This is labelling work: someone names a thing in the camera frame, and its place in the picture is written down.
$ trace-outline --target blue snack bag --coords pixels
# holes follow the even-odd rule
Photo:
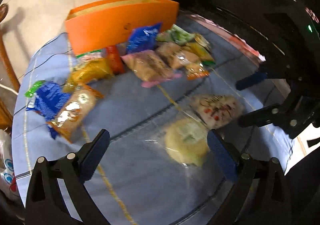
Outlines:
[[[45,82],[29,101],[26,111],[32,110],[40,114],[46,121],[52,120],[63,105],[69,100],[71,94],[62,92],[62,87],[54,82]],[[53,139],[58,133],[48,125]]]
[[[162,23],[157,23],[154,26],[143,26],[134,29],[128,40],[127,54],[153,50],[161,25]]]

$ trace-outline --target white cable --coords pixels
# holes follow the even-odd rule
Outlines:
[[[6,89],[6,90],[8,90],[8,91],[11,91],[12,93],[14,93],[15,95],[18,96],[18,93],[17,93],[14,89],[11,89],[11,88],[9,88],[9,87],[1,84],[1,83],[0,83],[0,87]]]

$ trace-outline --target wrinkled fabric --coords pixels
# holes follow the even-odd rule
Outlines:
[[[202,34],[211,43],[211,54],[217,64],[215,71],[219,76],[211,72],[209,77],[202,79],[188,81],[183,76],[163,83],[172,99],[186,105],[196,94],[231,94],[243,104],[245,112],[259,109],[263,104],[283,102],[284,98],[271,80],[235,92],[236,81],[251,75],[257,67],[230,43],[190,18],[179,17],[176,24],[189,33]],[[37,158],[45,156],[48,160],[56,160],[78,151],[86,141],[81,128],[72,135],[74,144],[60,136],[53,140],[45,119],[23,108],[29,101],[24,93],[35,81],[65,82],[76,64],[68,51],[67,34],[48,42],[32,57],[26,71],[31,72],[21,84],[13,119],[12,154],[24,204],[30,171]],[[206,224],[231,188],[229,182],[224,182],[212,153],[202,168],[185,167],[170,159],[163,148],[146,142],[151,134],[174,119],[175,107],[157,87],[141,87],[141,80],[131,71],[112,80],[93,83],[92,87],[105,98],[87,115],[83,126],[91,141],[101,129],[110,132],[111,143],[100,165],[133,220],[139,225]],[[240,128],[233,121],[219,132],[238,150],[245,150],[259,160],[277,157],[286,169],[292,141],[280,128],[273,125]],[[80,219],[63,181],[59,180],[59,184],[70,214]],[[85,187],[111,224],[129,224],[98,171]]]

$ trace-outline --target pink-edged package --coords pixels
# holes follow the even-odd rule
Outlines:
[[[134,74],[143,81],[142,87],[150,88],[159,83],[180,78],[152,50],[131,53],[121,57]]]

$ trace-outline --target wooden chair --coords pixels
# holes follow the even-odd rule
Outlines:
[[[0,23],[7,15],[8,9],[9,7],[7,4],[2,4],[0,6]],[[6,69],[6,72],[13,85],[13,88],[15,89],[15,91],[18,92],[20,89],[20,83],[17,79],[16,74],[14,73],[10,60],[8,58],[8,54],[5,50],[1,29],[0,29],[0,59],[2,60],[2,63]],[[6,130],[8,133],[11,132],[12,119],[13,119],[12,115],[9,113],[9,111],[7,110],[7,107],[5,106],[3,101],[0,99],[0,129]]]

